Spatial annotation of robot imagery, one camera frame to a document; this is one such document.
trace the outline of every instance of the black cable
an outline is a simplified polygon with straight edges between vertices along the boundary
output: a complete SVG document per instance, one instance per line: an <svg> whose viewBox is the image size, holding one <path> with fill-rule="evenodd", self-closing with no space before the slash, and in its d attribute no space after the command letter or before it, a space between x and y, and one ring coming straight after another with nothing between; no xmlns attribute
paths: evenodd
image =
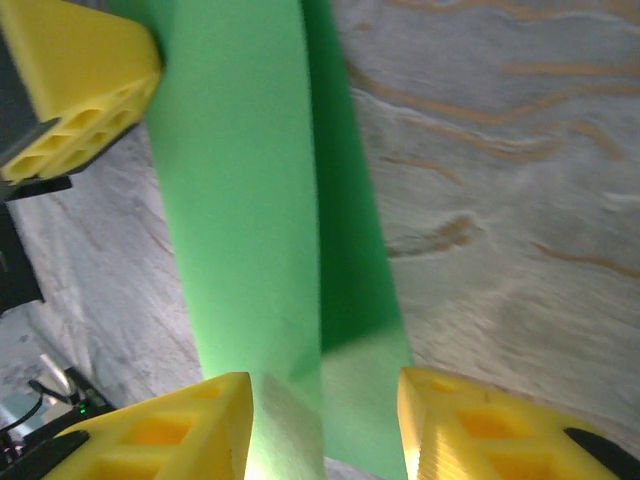
<svg viewBox="0 0 640 480"><path fill-rule="evenodd" d="M2 427L0 428L0 433L8 433L10 430L19 427L20 425L22 425L24 422L26 422L27 420L29 420L31 417L33 417L38 410L40 410L40 407L42 407L42 400L43 400L43 396L40 395L40 397L38 397L38 401L36 402L36 404L31 408L31 410L29 410L27 413L25 413L22 417L20 417L18 420L16 420L15 422L7 425L6 427Z"/></svg>
<svg viewBox="0 0 640 480"><path fill-rule="evenodd" d="M56 392L55 390L51 390L50 388L44 386L38 380L29 380L29 386L39 393L40 395L48 395L51 398L55 398L59 402L66 403L67 405L71 405L71 399L62 395L61 393Z"/></svg>

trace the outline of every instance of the gray surface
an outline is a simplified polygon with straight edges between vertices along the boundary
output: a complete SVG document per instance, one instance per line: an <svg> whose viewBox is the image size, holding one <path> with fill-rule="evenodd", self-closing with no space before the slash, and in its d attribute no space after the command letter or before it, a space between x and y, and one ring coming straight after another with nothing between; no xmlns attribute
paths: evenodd
<svg viewBox="0 0 640 480"><path fill-rule="evenodd" d="M414 358L640 455L638 5L419 3L335 2ZM16 206L48 303L1 339L28 317L122 403L200 379L143 130ZM5 390L22 352L0 349Z"/></svg>

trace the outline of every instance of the green foam block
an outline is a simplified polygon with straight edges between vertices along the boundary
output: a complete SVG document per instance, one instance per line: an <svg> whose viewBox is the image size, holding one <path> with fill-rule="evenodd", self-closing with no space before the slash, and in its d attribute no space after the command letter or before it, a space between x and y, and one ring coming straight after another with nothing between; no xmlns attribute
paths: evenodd
<svg viewBox="0 0 640 480"><path fill-rule="evenodd" d="M410 356L328 4L109 4L166 59L147 124L204 374L252 376L247 478L405 478Z"/></svg>

